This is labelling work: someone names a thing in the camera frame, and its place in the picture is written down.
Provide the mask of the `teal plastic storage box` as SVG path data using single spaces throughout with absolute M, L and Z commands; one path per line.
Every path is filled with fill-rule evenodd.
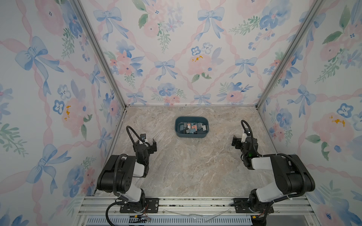
M 184 131 L 180 132 L 180 125 L 184 125 L 184 123 L 191 123 L 192 126 L 197 126 L 197 131 L 191 134 L 189 130 L 191 127 L 184 128 Z M 202 128 L 198 129 L 198 123 L 202 123 L 202 125 L 206 125 L 207 130 L 203 131 Z M 178 137 L 182 138 L 205 138 L 210 131 L 209 121 L 205 117 L 201 116 L 180 116 L 175 120 L 174 126 L 175 133 Z

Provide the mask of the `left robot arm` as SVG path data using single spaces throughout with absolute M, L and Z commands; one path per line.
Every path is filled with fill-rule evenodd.
M 142 212 L 146 210 L 147 201 L 143 189 L 136 187 L 133 178 L 145 178 L 149 172 L 150 155 L 157 151 L 156 141 L 152 143 L 135 143 L 135 156 L 112 155 L 103 167 L 97 189 L 112 193 L 120 211 Z

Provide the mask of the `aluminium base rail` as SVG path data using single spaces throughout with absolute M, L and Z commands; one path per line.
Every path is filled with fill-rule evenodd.
M 112 197 L 87 197 L 73 225 L 107 226 L 254 226 L 264 212 L 233 206 L 245 200 L 233 197 L 149 197 L 141 212 L 125 205 L 111 206 Z M 268 226 L 319 226 L 310 202 L 302 196 L 272 205 L 266 218 Z

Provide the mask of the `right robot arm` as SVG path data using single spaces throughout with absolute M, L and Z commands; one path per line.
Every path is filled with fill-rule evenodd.
M 315 190 L 315 181 L 296 154 L 266 154 L 257 152 L 257 139 L 251 136 L 232 139 L 232 146 L 241 151 L 241 160 L 248 170 L 269 170 L 273 181 L 253 189 L 248 198 L 234 198 L 238 212 L 265 213 L 272 204 L 303 196 Z

